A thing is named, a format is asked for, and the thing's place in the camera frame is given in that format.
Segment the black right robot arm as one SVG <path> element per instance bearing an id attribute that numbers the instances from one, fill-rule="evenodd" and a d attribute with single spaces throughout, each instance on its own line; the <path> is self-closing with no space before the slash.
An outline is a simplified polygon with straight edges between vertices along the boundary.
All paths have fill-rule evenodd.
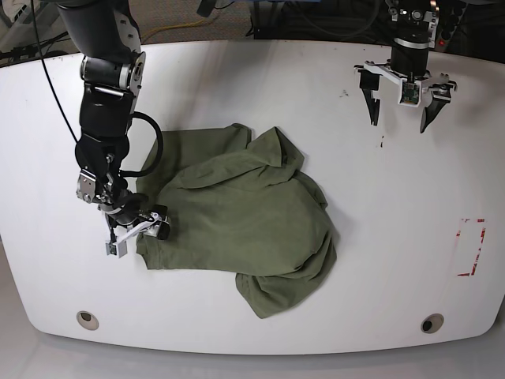
<path id="1" fill-rule="evenodd" d="M 139 234 L 167 239 L 170 221 L 162 205 L 149 205 L 149 197 L 128 188 L 128 178 L 151 174 L 163 157 L 163 135 L 158 123 L 135 110 L 141 89 L 146 54 L 140 30 L 127 1 L 57 1 L 66 30 L 84 56 L 80 77 L 84 94 L 80 105 L 80 138 L 75 157 L 80 167 L 77 196 L 96 204 L 104 214 L 110 240 L 107 248 L 117 255 L 124 238 Z M 147 122 L 155 131 L 155 157 L 140 171 L 122 169 L 129 154 L 128 131 L 133 120 Z"/>

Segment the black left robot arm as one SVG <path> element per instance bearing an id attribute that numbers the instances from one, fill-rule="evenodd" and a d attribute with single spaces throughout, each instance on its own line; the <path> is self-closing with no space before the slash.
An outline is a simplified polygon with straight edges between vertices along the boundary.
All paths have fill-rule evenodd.
<path id="1" fill-rule="evenodd" d="M 380 100 L 374 94 L 382 78 L 397 86 L 399 105 L 419 107 L 423 96 L 428 95 L 431 101 L 424 107 L 420 123 L 423 133 L 451 102 L 451 92 L 457 89 L 449 75 L 434 77 L 427 68 L 429 51 L 435 46 L 440 8 L 435 1 L 388 1 L 387 7 L 394 33 L 391 56 L 382 64 L 366 61 L 356 65 L 359 88 L 374 126 L 380 116 Z"/>

